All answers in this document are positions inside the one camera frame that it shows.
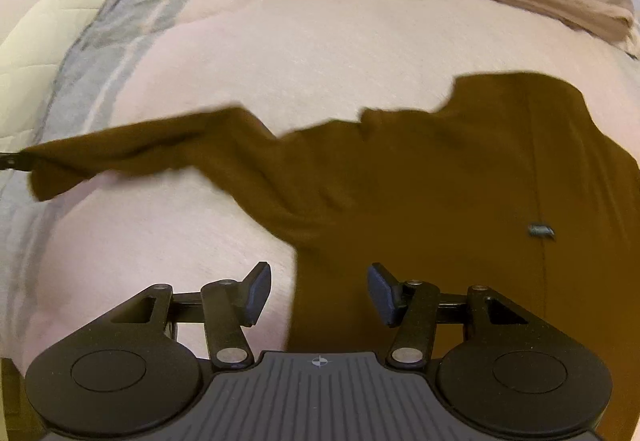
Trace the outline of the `brown shirt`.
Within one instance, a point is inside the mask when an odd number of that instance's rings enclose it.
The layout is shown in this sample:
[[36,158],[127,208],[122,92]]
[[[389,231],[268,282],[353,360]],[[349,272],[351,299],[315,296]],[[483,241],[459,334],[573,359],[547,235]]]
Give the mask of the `brown shirt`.
[[241,106],[26,149],[48,200],[104,171],[194,168],[296,252],[288,346],[384,350],[369,265],[446,293],[484,284],[597,353],[613,378],[600,422],[639,419],[639,167],[582,94],[537,74],[464,76],[437,112],[272,134]]

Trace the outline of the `grey pink striped blanket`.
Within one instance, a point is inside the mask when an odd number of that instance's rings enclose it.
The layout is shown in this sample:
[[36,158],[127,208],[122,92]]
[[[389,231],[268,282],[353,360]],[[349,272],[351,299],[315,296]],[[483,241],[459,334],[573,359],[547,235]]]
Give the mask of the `grey pink striped blanket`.
[[[240,104],[275,134],[365,108],[433,110],[454,79],[536,71],[582,92],[639,150],[639,54],[494,0],[105,0],[67,50],[39,126],[3,149]],[[49,202],[1,177],[1,353],[44,349],[154,283],[196,291],[258,261],[273,286],[254,351],[284,348],[293,249],[200,172],[101,175]]]

